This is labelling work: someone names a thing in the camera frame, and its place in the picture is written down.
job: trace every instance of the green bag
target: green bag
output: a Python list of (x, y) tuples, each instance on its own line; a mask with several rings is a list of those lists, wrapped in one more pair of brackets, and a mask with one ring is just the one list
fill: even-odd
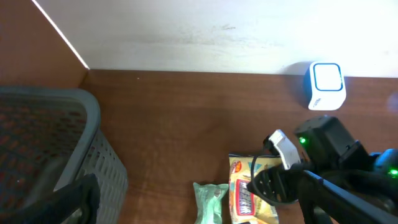
[(228, 184), (199, 185), (193, 183), (197, 199), (198, 218), (195, 224), (222, 224), (221, 199), (228, 191)]

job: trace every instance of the gray basket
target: gray basket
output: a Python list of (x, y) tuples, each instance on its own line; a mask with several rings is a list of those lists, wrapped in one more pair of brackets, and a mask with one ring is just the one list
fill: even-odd
[(107, 142), (100, 108), (84, 90), (0, 88), (0, 216), (94, 173), (97, 223), (116, 223), (127, 172)]

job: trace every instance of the white strip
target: white strip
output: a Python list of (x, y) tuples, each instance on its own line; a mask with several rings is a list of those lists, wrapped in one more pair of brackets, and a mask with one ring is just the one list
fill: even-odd
[(84, 67), (87, 69), (90, 69), (86, 62), (82, 59), (82, 57), (79, 55), (79, 53), (76, 51), (76, 49), (72, 46), (72, 44), (69, 42), (69, 40), (65, 37), (65, 35), (62, 33), (62, 31), (57, 27), (57, 25), (54, 23), (54, 21), (50, 18), (50, 16), (44, 11), (42, 6), (40, 6), (36, 0), (32, 0), (32, 2), (37, 6), (37, 8), (42, 12), (42, 14), (47, 18), (47, 20), (51, 23), (51, 25), (54, 27), (54, 29), (58, 32), (58, 34), (62, 37), (62, 39), (67, 43), (67, 45), (70, 47), (73, 53), (75, 53), (76, 57), (80, 60), (80, 62), (83, 64)]

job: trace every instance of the brown wooden surface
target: brown wooden surface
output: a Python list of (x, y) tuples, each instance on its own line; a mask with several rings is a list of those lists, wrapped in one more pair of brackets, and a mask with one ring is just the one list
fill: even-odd
[(75, 88), (85, 75), (31, 0), (0, 0), (0, 85)]
[[(302, 77), (92, 70), (82, 88), (97, 97), (101, 129), (127, 168), (119, 223), (193, 223), (193, 182), (228, 183), (228, 153), (261, 148), (265, 136), (292, 132), (307, 118), (339, 117), (369, 151), (398, 146), (398, 79), (347, 78), (338, 111), (304, 107)], [(224, 223), (230, 223), (224, 198)], [(281, 223), (303, 223), (298, 205)]]

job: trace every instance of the brown table surface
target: brown table surface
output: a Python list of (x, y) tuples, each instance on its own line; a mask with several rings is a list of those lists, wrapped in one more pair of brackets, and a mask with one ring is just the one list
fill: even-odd
[[(398, 146), (398, 79), (346, 78), (338, 111), (310, 111), (302, 76), (91, 70), (82, 88), (97, 97), (101, 129), (126, 166), (119, 223), (194, 223), (192, 184), (228, 183), (229, 152), (256, 152), (308, 118), (337, 116), (370, 151)], [(281, 223), (303, 223), (299, 205)], [(231, 223), (228, 197), (224, 223)]]

